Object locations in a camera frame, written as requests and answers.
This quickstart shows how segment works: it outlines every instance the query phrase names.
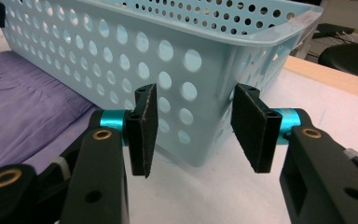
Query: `lavender fabric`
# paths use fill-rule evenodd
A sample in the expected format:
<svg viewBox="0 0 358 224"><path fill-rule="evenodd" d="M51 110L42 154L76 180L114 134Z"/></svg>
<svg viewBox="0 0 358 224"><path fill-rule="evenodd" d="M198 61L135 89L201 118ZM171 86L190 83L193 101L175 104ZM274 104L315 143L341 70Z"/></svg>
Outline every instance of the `lavender fabric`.
<svg viewBox="0 0 358 224"><path fill-rule="evenodd" d="M17 53L0 53L0 166L32 158L91 107Z"/></svg>

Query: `white table surface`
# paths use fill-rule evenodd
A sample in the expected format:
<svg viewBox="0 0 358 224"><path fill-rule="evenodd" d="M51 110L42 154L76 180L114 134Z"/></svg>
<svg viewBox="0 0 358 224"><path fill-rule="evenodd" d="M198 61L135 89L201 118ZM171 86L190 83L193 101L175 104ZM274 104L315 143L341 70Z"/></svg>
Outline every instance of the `white table surface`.
<svg viewBox="0 0 358 224"><path fill-rule="evenodd" d="M0 51L9 47L0 32ZM358 151L358 96L282 70L262 95L269 107L299 107L313 124ZM276 149L270 174L257 175L232 134L202 167L158 150L149 178L128 171L131 223L290 223L279 175L286 153Z"/></svg>

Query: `light blue basket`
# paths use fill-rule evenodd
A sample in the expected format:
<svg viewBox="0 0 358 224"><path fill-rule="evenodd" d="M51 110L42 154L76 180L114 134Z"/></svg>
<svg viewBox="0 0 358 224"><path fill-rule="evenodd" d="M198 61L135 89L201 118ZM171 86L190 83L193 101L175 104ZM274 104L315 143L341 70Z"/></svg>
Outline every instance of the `light blue basket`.
<svg viewBox="0 0 358 224"><path fill-rule="evenodd" d="M232 132L234 86L264 90L321 8L287 1L7 0L10 47L104 109L158 83L157 143L202 165Z"/></svg>

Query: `brass insert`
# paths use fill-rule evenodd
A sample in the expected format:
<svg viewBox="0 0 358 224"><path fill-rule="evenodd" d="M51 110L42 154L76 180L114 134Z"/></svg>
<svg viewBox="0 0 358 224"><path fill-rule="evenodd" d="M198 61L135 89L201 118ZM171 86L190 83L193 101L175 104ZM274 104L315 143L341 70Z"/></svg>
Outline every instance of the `brass insert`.
<svg viewBox="0 0 358 224"><path fill-rule="evenodd" d="M0 188L16 182L22 175L22 171L16 168L5 170L0 173Z"/></svg>
<svg viewBox="0 0 358 224"><path fill-rule="evenodd" d="M322 134L313 129L303 129L303 134L310 138L321 138Z"/></svg>
<svg viewBox="0 0 358 224"><path fill-rule="evenodd" d="M104 140L109 138L110 136L112 136L112 132L107 130L98 131L92 135L95 140Z"/></svg>

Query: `black chair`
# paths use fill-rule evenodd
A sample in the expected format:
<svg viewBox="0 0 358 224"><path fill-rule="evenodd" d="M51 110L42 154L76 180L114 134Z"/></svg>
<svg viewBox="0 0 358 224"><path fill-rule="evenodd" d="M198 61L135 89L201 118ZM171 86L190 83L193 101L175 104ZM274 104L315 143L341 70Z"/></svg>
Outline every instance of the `black chair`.
<svg viewBox="0 0 358 224"><path fill-rule="evenodd" d="M358 76L358 44L342 44L325 49L318 64Z"/></svg>

